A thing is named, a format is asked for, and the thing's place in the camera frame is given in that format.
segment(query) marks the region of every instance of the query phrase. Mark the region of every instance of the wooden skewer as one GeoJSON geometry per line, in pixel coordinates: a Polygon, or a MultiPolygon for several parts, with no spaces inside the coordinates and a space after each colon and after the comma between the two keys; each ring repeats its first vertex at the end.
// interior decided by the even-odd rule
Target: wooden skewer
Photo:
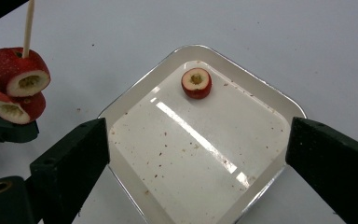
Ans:
{"type": "Polygon", "coordinates": [[[22,58],[28,58],[29,56],[33,18],[34,18],[34,0],[29,0],[27,19],[25,22],[25,34],[24,34],[24,45],[23,45],[24,48],[22,49],[22,58]]]}

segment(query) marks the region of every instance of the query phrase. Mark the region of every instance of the white tray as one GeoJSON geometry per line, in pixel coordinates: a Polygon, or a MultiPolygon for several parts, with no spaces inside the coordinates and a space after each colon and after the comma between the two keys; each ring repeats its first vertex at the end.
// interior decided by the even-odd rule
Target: white tray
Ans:
{"type": "Polygon", "coordinates": [[[113,174],[148,223],[234,223],[285,166],[293,100],[204,46],[175,50],[108,106],[113,174]],[[188,98],[181,77],[211,74],[188,98]]]}

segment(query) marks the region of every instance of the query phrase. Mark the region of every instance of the small fruit slice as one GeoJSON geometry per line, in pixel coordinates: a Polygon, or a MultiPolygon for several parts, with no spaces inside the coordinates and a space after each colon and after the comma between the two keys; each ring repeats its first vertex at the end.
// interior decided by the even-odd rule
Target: small fruit slice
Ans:
{"type": "Polygon", "coordinates": [[[48,67],[38,53],[29,50],[22,58],[22,48],[0,49],[0,92],[8,96],[34,95],[50,82],[48,67]]]}
{"type": "Polygon", "coordinates": [[[9,97],[0,92],[0,117],[12,123],[32,122],[42,115],[45,108],[42,92],[28,97],[9,97]]]}
{"type": "Polygon", "coordinates": [[[182,76],[182,88],[188,97],[203,99],[211,92],[211,76],[205,69],[190,69],[182,76]]]}

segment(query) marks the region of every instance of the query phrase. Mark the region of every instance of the tray rim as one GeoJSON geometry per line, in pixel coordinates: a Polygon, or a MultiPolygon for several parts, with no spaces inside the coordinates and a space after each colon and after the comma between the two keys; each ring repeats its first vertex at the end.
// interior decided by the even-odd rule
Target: tray rim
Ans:
{"type": "MultiPolygon", "coordinates": [[[[306,118],[307,115],[304,111],[304,109],[295,101],[293,100],[291,97],[289,97],[288,95],[284,94],[282,91],[278,90],[277,88],[275,88],[274,86],[270,85],[269,83],[267,83],[267,81],[261,79],[260,77],[254,75],[253,73],[251,73],[249,70],[239,66],[237,63],[233,62],[232,60],[230,60],[228,57],[226,57],[224,54],[218,52],[215,49],[212,49],[210,47],[204,46],[204,45],[200,45],[200,44],[192,44],[192,45],[184,45],[180,48],[175,49],[174,51],[172,51],[171,53],[169,53],[165,58],[163,58],[157,65],[155,65],[152,69],[149,70],[149,72],[147,72],[145,75],[143,75],[139,80],[137,80],[134,84],[132,84],[129,88],[127,88],[123,93],[121,93],[112,103],[110,103],[108,106],[105,107],[105,109],[100,113],[100,115],[98,116],[99,118],[103,118],[103,114],[104,112],[110,107],[112,106],[117,100],[121,99],[124,95],[126,95],[128,92],[130,92],[132,89],[134,89],[139,83],[141,83],[146,77],[148,77],[150,74],[152,74],[153,72],[155,72],[156,69],[158,69],[162,64],[164,64],[171,56],[173,56],[173,54],[177,53],[178,51],[182,50],[182,49],[186,49],[186,48],[202,48],[202,49],[207,49],[209,51],[211,51],[212,53],[216,54],[217,56],[223,58],[224,60],[226,60],[228,63],[231,63],[232,65],[236,66],[237,68],[239,68],[241,71],[245,72],[247,75],[251,76],[252,78],[256,79],[257,81],[261,82],[262,84],[264,84],[266,87],[270,88],[272,91],[275,91],[276,93],[280,94],[280,96],[284,97],[286,100],[288,100],[291,104],[293,104],[296,109],[299,110],[299,113],[301,114],[301,116],[303,118],[306,118]]],[[[272,185],[272,183],[276,180],[276,178],[278,178],[278,176],[284,171],[284,169],[286,168],[287,163],[286,161],[284,161],[282,167],[280,169],[278,169],[278,172],[270,179],[270,181],[267,183],[267,185],[265,185],[255,196],[254,198],[248,203],[244,205],[243,210],[241,211],[241,214],[238,216],[237,219],[235,219],[235,221],[233,223],[237,223],[241,217],[243,215],[246,214],[246,212],[258,201],[258,199],[261,198],[261,196],[267,191],[267,189],[272,185]]],[[[120,177],[117,176],[117,174],[115,173],[115,171],[113,170],[112,166],[108,165],[109,170],[112,172],[113,176],[116,178],[116,180],[118,181],[119,185],[124,189],[124,192],[127,194],[127,196],[129,197],[129,199],[131,200],[132,204],[136,207],[136,209],[138,210],[139,214],[142,216],[142,218],[144,219],[145,223],[150,223],[148,221],[148,219],[145,216],[144,211],[142,210],[142,208],[137,204],[137,202],[134,200],[134,198],[132,197],[132,195],[130,194],[130,192],[127,190],[126,186],[124,185],[124,183],[120,180],[120,177]]]]}

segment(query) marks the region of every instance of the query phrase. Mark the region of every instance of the white strawberry core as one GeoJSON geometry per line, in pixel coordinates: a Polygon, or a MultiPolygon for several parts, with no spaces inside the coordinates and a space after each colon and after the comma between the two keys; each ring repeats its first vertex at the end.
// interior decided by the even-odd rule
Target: white strawberry core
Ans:
{"type": "Polygon", "coordinates": [[[182,77],[182,83],[187,90],[203,90],[208,86],[209,75],[202,69],[193,69],[186,72],[182,77]]]}
{"type": "Polygon", "coordinates": [[[29,115],[19,104],[0,101],[0,117],[12,123],[25,124],[30,120],[29,115]]]}
{"type": "Polygon", "coordinates": [[[11,96],[32,96],[49,84],[48,74],[42,70],[22,73],[7,84],[7,94],[11,96]]]}

